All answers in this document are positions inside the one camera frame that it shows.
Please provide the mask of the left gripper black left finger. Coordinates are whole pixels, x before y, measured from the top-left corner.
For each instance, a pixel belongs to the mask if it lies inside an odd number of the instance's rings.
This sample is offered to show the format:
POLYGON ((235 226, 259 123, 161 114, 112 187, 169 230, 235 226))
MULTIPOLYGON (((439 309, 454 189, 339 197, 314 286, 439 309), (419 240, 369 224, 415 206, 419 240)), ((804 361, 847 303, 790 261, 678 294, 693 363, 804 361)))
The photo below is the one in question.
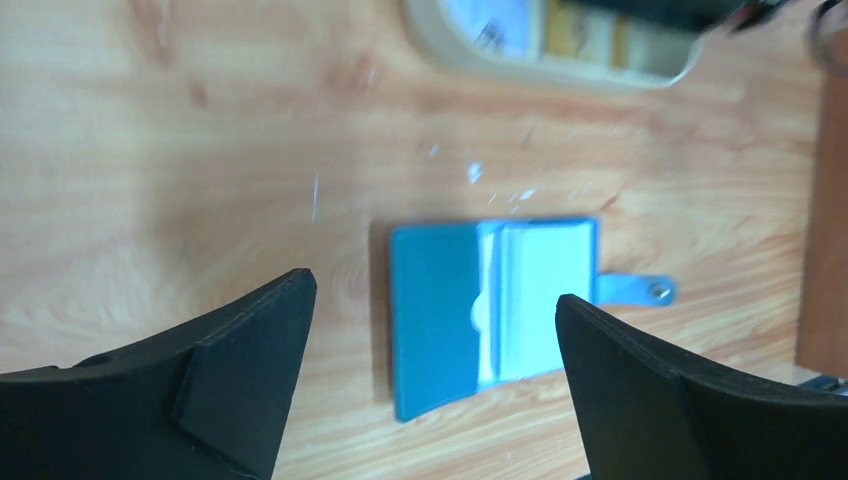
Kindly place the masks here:
POLYGON ((268 479, 312 323, 295 269, 193 320, 1 377, 5 479, 268 479))

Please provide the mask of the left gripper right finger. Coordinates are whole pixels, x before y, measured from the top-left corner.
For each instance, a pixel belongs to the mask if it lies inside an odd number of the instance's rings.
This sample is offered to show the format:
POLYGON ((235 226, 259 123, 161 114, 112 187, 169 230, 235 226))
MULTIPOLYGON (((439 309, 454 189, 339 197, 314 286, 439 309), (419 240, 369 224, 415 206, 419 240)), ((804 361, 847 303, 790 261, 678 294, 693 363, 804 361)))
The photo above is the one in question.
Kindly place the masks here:
POLYGON ((751 375, 574 295, 556 332, 594 479, 843 479, 845 397, 751 375))

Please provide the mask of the blue card holder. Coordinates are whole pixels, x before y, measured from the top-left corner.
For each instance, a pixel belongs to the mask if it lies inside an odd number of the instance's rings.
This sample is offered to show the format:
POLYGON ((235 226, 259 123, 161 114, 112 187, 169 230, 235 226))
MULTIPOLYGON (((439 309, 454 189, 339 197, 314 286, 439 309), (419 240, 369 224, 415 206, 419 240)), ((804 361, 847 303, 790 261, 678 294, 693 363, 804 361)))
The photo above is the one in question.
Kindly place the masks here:
POLYGON ((389 244, 395 415, 560 370, 558 299, 662 308, 666 275, 605 273, 593 217, 406 225, 389 244))

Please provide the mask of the beige oval tray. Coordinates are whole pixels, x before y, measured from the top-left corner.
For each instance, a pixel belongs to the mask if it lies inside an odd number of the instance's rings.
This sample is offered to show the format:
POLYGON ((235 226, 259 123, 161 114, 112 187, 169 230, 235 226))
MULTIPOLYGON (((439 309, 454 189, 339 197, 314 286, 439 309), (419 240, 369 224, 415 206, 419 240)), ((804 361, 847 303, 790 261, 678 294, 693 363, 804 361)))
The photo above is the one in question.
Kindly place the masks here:
POLYGON ((616 93, 667 88, 704 39, 576 1, 404 1, 435 62, 476 76, 616 93))

